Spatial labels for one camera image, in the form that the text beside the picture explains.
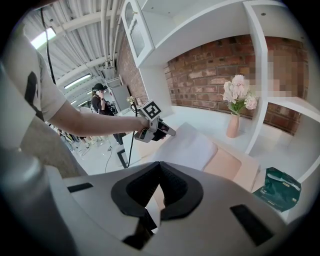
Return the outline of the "person's beige t-shirt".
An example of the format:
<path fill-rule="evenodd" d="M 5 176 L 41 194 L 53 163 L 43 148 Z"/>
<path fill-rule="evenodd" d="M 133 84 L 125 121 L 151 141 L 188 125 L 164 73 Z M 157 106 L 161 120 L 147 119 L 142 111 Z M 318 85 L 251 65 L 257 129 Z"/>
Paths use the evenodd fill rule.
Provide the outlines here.
<path fill-rule="evenodd" d="M 0 58 L 0 148 L 21 150 L 63 178 L 85 176 L 71 151 L 48 122 L 66 98 L 53 83 L 42 55 L 19 24 Z"/>

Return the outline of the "person's left forearm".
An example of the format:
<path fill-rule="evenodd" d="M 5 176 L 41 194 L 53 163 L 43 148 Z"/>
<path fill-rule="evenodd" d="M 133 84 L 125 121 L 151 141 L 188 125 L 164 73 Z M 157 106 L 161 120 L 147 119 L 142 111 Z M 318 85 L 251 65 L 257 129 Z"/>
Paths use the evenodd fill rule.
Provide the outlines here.
<path fill-rule="evenodd" d="M 141 132 L 149 127 L 149 121 L 144 117 L 80 112 L 69 102 L 65 102 L 48 122 L 79 137 Z"/>

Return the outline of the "ceiling light panel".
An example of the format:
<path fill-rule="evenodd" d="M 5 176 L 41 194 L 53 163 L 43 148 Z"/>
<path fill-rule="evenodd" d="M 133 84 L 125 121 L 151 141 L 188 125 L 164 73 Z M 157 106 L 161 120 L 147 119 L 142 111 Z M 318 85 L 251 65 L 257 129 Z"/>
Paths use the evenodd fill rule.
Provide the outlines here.
<path fill-rule="evenodd" d="M 32 39 L 30 42 L 31 42 L 32 46 L 37 50 L 40 47 L 42 47 L 44 44 L 46 44 L 47 41 L 55 39 L 56 37 L 57 37 L 57 34 L 56 34 L 55 30 L 52 27 L 48 27 L 45 29 L 44 32 L 41 32 L 34 39 Z"/>

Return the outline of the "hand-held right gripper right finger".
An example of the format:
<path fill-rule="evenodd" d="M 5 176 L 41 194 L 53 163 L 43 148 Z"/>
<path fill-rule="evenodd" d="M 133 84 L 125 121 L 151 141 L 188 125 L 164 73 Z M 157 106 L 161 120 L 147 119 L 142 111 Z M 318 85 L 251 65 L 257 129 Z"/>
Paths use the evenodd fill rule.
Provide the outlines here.
<path fill-rule="evenodd" d="M 199 181 L 203 198 L 185 218 L 162 221 L 149 241 L 155 256 L 268 256 L 284 243 L 300 223 L 288 224 L 272 207 L 235 182 L 169 163 Z M 244 205 L 271 232 L 270 239 L 255 245 L 231 208 Z"/>

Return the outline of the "green tissue packet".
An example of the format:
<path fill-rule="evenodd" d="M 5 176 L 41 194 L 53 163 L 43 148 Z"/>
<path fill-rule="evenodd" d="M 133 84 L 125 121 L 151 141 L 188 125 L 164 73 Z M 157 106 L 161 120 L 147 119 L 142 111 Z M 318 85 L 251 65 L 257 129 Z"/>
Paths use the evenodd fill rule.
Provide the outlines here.
<path fill-rule="evenodd" d="M 266 169 L 264 185 L 253 194 L 282 213 L 297 204 L 301 191 L 301 184 L 292 176 L 269 167 Z"/>

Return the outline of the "white translucent sheet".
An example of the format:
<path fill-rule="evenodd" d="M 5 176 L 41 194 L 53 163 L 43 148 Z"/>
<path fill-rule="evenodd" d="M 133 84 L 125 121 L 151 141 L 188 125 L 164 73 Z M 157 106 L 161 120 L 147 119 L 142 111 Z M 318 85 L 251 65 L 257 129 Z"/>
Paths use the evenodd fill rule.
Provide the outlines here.
<path fill-rule="evenodd" d="M 218 147 L 207 136 L 185 122 L 150 156 L 151 162 L 167 162 L 203 171 Z"/>

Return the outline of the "pink and white flowers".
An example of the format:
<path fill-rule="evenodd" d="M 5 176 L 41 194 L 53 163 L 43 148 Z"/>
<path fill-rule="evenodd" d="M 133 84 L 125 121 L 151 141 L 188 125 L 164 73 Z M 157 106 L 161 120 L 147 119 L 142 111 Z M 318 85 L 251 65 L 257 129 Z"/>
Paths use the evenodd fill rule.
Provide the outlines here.
<path fill-rule="evenodd" d="M 249 81 L 243 75 L 235 75 L 231 81 L 224 83 L 223 89 L 222 98 L 228 103 L 232 114 L 239 116 L 243 108 L 256 109 L 258 100 L 250 91 Z"/>

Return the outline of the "white desk hutch shelf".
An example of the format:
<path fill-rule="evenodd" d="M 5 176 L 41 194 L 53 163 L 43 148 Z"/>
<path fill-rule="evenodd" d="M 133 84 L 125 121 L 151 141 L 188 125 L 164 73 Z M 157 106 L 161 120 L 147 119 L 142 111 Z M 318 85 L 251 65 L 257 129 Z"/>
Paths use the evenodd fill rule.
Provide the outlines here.
<path fill-rule="evenodd" d="M 167 63 L 204 44 L 249 35 L 255 54 L 254 71 L 258 104 L 253 112 L 250 151 L 262 125 L 297 136 L 292 156 L 302 157 L 310 181 L 320 182 L 320 58 L 288 7 L 276 0 L 125 0 L 121 18 L 135 65 L 147 97 L 162 115 L 172 112 Z M 267 36 L 297 40 L 306 47 L 310 91 L 302 99 L 276 88 L 275 60 L 267 49 Z"/>

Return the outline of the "ceiling tube light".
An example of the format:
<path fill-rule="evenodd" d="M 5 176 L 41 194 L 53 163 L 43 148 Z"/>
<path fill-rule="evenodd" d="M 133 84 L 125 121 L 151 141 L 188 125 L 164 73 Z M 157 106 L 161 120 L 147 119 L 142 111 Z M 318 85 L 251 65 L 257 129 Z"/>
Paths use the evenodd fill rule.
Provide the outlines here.
<path fill-rule="evenodd" d="M 64 88 L 64 89 L 69 89 L 69 88 L 71 88 L 72 86 L 74 86 L 74 85 L 76 85 L 76 84 L 78 84 L 78 83 L 80 83 L 80 82 L 82 82 L 82 81 L 84 81 L 84 80 L 86 80 L 86 79 L 89 79 L 89 78 L 91 78 L 91 77 L 92 77 L 92 75 L 88 73 L 88 74 L 83 75 L 83 76 L 81 76 L 80 78 L 74 80 L 73 82 L 67 84 L 67 85 L 64 86 L 63 88 Z"/>

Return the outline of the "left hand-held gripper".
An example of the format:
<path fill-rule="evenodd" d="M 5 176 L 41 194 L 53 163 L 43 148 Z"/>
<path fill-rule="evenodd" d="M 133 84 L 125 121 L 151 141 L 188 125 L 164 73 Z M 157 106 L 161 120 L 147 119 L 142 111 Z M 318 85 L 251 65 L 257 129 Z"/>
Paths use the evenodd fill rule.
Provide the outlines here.
<path fill-rule="evenodd" d="M 145 120 L 148 121 L 147 128 L 144 128 L 141 132 L 136 132 L 134 134 L 135 140 L 144 143 L 149 143 L 150 141 L 157 142 L 163 139 L 166 136 L 166 134 L 170 136 L 176 135 L 176 131 L 164 122 L 161 122 L 160 129 L 158 128 L 160 121 L 160 113 L 162 111 L 153 100 L 149 100 L 139 107 L 137 107 L 134 104 L 133 112 L 136 116 L 143 117 Z"/>

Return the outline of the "pink vase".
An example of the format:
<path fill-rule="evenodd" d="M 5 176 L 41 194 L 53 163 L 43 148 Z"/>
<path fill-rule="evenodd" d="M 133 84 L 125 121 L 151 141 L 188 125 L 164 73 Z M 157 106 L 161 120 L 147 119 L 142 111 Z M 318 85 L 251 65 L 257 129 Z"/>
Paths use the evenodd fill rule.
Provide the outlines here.
<path fill-rule="evenodd" d="M 240 116 L 236 112 L 232 112 L 227 130 L 226 130 L 226 136 L 228 138 L 234 139 L 237 137 L 238 131 L 239 131 L 239 123 L 240 123 Z"/>

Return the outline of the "white desk with drawers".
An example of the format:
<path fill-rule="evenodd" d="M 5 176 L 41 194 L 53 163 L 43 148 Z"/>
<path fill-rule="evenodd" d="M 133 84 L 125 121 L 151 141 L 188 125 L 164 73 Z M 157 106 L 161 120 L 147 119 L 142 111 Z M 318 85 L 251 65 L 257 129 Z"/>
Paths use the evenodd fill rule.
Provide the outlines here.
<path fill-rule="evenodd" d="M 226 143 L 257 160 L 259 172 L 252 193 L 264 185 L 266 169 L 269 167 L 275 167 L 299 181 L 302 192 L 297 205 L 280 214 L 287 223 L 310 211 L 315 199 L 315 191 L 307 170 L 310 163 L 302 157 L 294 159 L 292 156 L 295 148 L 293 143 L 298 138 L 296 135 L 263 124 L 252 149 L 247 151 L 253 134 L 252 120 L 240 118 L 237 137 L 229 138 L 226 136 L 226 129 L 230 114 L 183 106 L 173 106 L 171 110 L 169 115 L 163 114 L 161 118 L 173 129 L 189 123 L 205 136 Z"/>

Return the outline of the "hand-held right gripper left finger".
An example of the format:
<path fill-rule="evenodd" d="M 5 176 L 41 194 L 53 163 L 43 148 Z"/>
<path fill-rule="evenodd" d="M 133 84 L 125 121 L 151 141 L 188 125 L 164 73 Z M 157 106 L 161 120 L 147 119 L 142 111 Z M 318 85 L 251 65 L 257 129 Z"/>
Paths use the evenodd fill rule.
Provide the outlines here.
<path fill-rule="evenodd" d="M 146 163 L 99 175 L 62 179 L 53 166 L 46 167 L 57 217 L 50 220 L 52 229 L 62 230 L 55 239 L 62 246 L 60 256 L 160 256 L 157 250 L 136 249 L 124 243 L 134 235 L 139 217 L 123 214 L 112 199 L 116 182 L 149 171 L 156 164 Z"/>

